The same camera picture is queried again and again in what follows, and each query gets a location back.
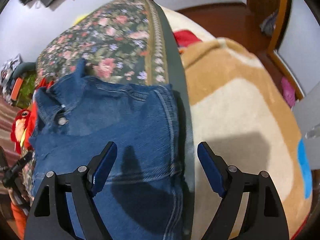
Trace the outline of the blue denim jacket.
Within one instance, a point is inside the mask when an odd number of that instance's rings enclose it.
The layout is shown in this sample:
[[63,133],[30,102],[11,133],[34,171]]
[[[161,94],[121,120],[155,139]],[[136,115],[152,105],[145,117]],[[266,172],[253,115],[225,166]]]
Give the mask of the blue denim jacket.
[[182,238],[179,124],[170,85],[107,83],[85,60],[36,90],[32,195],[74,173],[113,239]]

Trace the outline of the beige brown fleece blanket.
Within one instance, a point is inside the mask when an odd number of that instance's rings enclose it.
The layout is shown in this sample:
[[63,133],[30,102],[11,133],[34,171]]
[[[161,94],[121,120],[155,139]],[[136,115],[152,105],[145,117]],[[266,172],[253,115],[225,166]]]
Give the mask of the beige brown fleece blanket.
[[178,12],[164,13],[174,31],[187,30],[197,37],[181,54],[194,143],[207,142],[243,172],[267,171],[294,239],[311,210],[312,175],[291,108],[260,60],[245,47],[213,37]]

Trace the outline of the red plush parrot toy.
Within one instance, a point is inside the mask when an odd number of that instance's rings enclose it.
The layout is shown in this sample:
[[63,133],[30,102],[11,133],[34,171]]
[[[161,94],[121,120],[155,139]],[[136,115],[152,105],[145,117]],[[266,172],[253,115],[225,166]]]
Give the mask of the red plush parrot toy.
[[28,127],[31,111],[28,109],[20,110],[12,124],[10,139],[14,143],[15,151],[21,154],[21,147],[25,139],[25,131]]

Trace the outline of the grey bag on floor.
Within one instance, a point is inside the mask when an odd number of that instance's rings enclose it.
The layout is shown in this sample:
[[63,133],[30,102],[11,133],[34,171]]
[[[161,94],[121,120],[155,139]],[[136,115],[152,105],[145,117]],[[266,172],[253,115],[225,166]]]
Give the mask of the grey bag on floor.
[[276,27],[277,16],[278,10],[274,11],[271,15],[265,18],[263,22],[259,25],[261,32],[266,36],[272,36]]

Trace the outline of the red folded garment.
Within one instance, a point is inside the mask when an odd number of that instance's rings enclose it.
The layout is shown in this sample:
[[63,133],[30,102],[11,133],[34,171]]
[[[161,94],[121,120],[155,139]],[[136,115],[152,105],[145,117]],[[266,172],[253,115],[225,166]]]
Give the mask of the red folded garment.
[[45,89],[49,88],[50,86],[52,86],[54,84],[54,81],[47,81],[47,79],[44,77],[40,83],[37,85],[37,87],[35,88],[34,94],[33,94],[33,101],[32,101],[32,106],[31,106],[31,114],[30,114],[30,118],[28,121],[28,125],[27,128],[25,130],[25,140],[23,143],[24,148],[26,148],[27,150],[32,150],[33,147],[31,145],[31,143],[29,142],[29,139],[34,131],[35,125],[36,125],[36,120],[37,120],[37,111],[38,111],[38,106],[37,106],[37,102],[36,102],[36,93],[39,90],[39,88],[44,87]]

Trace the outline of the cluttered pile on cabinet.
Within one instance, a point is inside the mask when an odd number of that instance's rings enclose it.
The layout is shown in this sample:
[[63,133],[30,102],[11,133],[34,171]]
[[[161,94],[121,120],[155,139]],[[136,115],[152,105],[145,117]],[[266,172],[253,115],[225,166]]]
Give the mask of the cluttered pile on cabinet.
[[15,106],[15,101],[10,96],[16,79],[23,78],[30,72],[36,72],[36,63],[23,62],[20,54],[1,65],[1,96],[8,104]]

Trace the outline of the floral green bedspread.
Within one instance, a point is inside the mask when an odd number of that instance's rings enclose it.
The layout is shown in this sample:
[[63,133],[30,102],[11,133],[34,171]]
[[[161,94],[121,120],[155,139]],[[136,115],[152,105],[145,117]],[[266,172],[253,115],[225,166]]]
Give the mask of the floral green bedspread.
[[[54,83],[86,61],[89,75],[114,84],[170,85],[176,100],[182,167],[182,238],[189,238],[193,215],[193,136],[187,84],[169,21],[152,0],[115,0],[54,39],[37,60],[39,77]],[[73,197],[66,193],[77,239],[85,239]]]

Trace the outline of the green cloth covered cabinet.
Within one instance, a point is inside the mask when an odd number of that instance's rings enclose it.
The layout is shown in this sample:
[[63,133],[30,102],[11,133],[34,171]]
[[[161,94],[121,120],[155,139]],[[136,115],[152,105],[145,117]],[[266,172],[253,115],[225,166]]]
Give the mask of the green cloth covered cabinet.
[[36,76],[36,72],[30,72],[23,78],[17,78],[16,81],[20,86],[15,100],[16,107],[26,109],[31,104],[35,90]]

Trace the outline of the pink slipper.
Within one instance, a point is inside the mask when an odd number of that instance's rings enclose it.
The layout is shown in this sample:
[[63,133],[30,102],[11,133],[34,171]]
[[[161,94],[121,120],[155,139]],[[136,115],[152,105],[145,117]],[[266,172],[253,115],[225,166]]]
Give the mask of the pink slipper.
[[283,98],[290,107],[293,107],[296,103],[295,89],[286,77],[281,78],[281,87],[283,89]]

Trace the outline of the yellow curved headboard tube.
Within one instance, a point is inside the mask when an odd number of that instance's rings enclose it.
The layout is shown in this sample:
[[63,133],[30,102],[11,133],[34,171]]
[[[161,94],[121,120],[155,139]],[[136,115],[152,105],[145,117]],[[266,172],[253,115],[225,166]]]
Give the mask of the yellow curved headboard tube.
[[81,21],[82,21],[83,19],[85,19],[87,16],[88,16],[88,14],[78,16],[78,17],[74,20],[72,26],[77,25],[79,22],[81,22]]

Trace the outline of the striped pink curtain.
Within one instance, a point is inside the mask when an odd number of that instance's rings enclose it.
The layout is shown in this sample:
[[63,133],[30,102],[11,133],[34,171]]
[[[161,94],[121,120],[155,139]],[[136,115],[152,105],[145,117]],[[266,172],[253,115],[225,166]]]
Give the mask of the striped pink curtain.
[[0,103],[0,145],[4,150],[8,164],[11,166],[20,155],[15,151],[15,144],[10,139],[12,124],[20,108],[9,105],[2,97]]

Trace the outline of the brown wooden door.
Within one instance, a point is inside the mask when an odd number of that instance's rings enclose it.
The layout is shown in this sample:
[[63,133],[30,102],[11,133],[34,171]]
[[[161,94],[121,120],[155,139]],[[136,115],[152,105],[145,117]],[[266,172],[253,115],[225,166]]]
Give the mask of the brown wooden door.
[[280,0],[247,0],[249,15],[246,16],[246,27],[249,51],[257,54],[267,49],[271,38],[261,32],[260,24],[278,10],[279,3]]

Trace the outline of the orange box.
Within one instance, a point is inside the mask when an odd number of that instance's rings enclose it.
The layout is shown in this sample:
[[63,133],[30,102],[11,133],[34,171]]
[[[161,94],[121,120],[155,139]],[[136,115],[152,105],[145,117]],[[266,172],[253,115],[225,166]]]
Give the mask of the orange box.
[[15,81],[15,84],[14,84],[12,92],[11,92],[10,99],[12,101],[16,101],[17,100],[17,97],[18,97],[18,94],[19,94],[19,91],[20,91],[22,83],[23,83],[23,79],[18,77],[16,79],[16,81]]

